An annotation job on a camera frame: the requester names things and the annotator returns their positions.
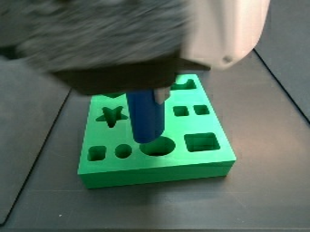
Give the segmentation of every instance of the green shape sorter block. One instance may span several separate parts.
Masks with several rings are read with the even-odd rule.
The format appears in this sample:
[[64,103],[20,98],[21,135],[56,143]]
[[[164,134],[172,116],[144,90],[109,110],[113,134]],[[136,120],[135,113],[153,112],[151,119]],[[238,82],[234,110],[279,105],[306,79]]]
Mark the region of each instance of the green shape sorter block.
[[164,104],[163,135],[137,144],[125,94],[92,97],[77,170],[88,189],[226,176],[236,157],[196,75],[177,77]]

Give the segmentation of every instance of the star-shaped hole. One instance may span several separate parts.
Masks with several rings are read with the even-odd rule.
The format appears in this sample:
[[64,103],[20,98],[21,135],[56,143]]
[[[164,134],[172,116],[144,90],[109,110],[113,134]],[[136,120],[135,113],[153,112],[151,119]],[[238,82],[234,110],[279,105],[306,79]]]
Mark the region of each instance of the star-shaped hole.
[[117,121],[128,119],[128,117],[121,114],[121,110],[123,110],[123,106],[119,106],[115,109],[103,107],[101,108],[103,115],[96,118],[96,121],[105,121],[108,127],[113,128]]

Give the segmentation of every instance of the rectangular hole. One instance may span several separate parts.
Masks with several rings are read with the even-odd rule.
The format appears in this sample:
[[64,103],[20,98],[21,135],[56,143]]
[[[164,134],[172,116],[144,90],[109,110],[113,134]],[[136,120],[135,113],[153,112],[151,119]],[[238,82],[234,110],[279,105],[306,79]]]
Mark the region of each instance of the rectangular hole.
[[197,87],[192,79],[188,79],[185,83],[175,83],[171,86],[172,91],[195,90],[196,88]]
[[187,106],[173,106],[173,115],[176,117],[188,116]]
[[220,149],[213,133],[187,134],[184,139],[189,152]]
[[193,110],[197,115],[209,114],[208,107],[205,105],[193,105]]

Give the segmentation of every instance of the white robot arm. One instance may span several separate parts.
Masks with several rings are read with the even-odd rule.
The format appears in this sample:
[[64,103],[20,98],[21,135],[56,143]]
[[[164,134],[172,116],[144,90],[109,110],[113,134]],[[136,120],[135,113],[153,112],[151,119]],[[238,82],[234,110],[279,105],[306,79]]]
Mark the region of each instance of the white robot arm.
[[185,0],[187,40],[183,58],[224,70],[256,45],[270,0]]

